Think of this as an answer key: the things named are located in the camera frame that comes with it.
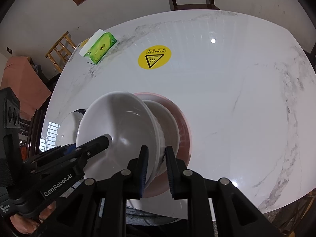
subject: heat warning symbol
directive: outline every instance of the heat warning symbol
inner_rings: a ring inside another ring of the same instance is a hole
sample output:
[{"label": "heat warning symbol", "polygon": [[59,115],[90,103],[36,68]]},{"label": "heat warning symbol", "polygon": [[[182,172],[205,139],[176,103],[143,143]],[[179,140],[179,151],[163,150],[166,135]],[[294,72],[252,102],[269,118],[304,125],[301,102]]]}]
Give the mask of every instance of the heat warning symbol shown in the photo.
[{"label": "heat warning symbol", "polygon": [[156,45],[144,50],[139,58],[138,64],[143,69],[157,69],[166,64],[171,58],[171,51],[168,47]]},{"label": "heat warning symbol", "polygon": [[146,55],[145,57],[146,57],[148,67],[151,69],[152,66],[154,66],[163,56],[164,54]]}]

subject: white bowl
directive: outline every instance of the white bowl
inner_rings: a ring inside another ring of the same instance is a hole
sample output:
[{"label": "white bowl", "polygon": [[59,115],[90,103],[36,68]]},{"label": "white bowl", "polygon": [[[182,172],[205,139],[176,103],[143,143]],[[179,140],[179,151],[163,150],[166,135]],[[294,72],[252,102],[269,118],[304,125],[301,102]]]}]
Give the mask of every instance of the white bowl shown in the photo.
[{"label": "white bowl", "polygon": [[156,119],[135,95],[128,92],[111,92],[98,98],[84,114],[78,134],[77,147],[101,135],[109,138],[105,151],[88,160],[85,178],[96,181],[110,178],[137,158],[142,145],[148,146],[149,159],[146,175],[147,187],[157,174],[160,150],[164,143],[159,135]]},{"label": "white bowl", "polygon": [[[179,144],[180,144],[180,134],[179,128],[177,125],[176,120],[174,119],[173,115],[169,110],[167,110],[163,105],[158,102],[151,101],[151,100],[143,100],[146,106],[150,109],[153,115],[156,117],[159,125],[162,128],[165,147],[172,146],[174,156],[177,156]],[[160,167],[157,173],[161,175],[163,172],[167,170],[166,160],[165,160],[165,152],[164,150],[161,152],[160,158]]]},{"label": "white bowl", "polygon": [[76,142],[78,128],[83,114],[84,110],[73,111],[64,118],[57,130],[56,146],[64,146]]},{"label": "white bowl", "polygon": [[[161,104],[172,114],[177,122],[180,135],[179,149],[176,158],[183,160],[185,165],[188,166],[192,152],[192,136],[189,123],[180,108],[171,100],[156,93],[141,92],[135,95],[142,100],[155,101]],[[169,181],[167,172],[164,172],[161,175],[157,175],[150,183],[148,188],[144,191],[143,198],[155,197],[167,190],[169,190]]]}]

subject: white wall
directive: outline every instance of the white wall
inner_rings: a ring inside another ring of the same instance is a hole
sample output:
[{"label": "white wall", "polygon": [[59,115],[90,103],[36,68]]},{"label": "white wall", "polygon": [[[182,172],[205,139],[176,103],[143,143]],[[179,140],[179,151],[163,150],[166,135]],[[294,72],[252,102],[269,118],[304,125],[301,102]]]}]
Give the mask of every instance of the white wall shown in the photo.
[{"label": "white wall", "polygon": [[5,64],[7,63],[7,60],[8,59],[2,53],[0,53],[0,83],[2,80],[4,67],[5,67]]},{"label": "white wall", "polygon": [[[316,30],[297,0],[215,0],[215,5],[281,25],[307,51],[316,41]],[[78,44],[99,28],[169,10],[169,0],[86,0],[80,6],[72,0],[16,0],[0,24],[0,52],[6,54],[9,47],[13,55],[31,56],[50,78],[56,71],[45,54],[64,32]]]},{"label": "white wall", "polygon": [[78,44],[99,28],[168,10],[168,0],[16,0],[0,24],[0,52],[31,56],[50,78],[56,72],[45,54],[66,31]]}]

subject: pink cloth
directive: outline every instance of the pink cloth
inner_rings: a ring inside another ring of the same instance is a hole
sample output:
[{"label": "pink cloth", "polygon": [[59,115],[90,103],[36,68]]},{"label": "pink cloth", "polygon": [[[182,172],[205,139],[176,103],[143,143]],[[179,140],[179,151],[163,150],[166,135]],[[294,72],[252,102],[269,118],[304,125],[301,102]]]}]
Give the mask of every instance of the pink cloth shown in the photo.
[{"label": "pink cloth", "polygon": [[11,87],[21,103],[21,117],[31,120],[51,92],[33,70],[27,57],[11,57],[5,66],[0,89]]}]

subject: pink plate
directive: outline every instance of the pink plate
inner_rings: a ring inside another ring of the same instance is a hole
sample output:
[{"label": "pink plate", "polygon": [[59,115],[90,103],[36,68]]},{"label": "pink plate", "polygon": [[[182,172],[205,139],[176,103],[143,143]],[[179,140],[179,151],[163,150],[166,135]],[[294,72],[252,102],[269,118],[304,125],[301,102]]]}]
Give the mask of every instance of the pink plate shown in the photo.
[{"label": "pink plate", "polygon": [[[135,93],[135,95],[141,100],[151,100],[158,102],[171,112],[177,122],[180,133],[180,145],[176,158],[183,160],[187,166],[191,157],[192,137],[189,124],[182,111],[171,100],[156,93],[139,92]],[[164,172],[154,178],[154,180],[146,188],[143,198],[154,197],[164,193],[167,190],[169,190],[168,175],[167,172]]]}]

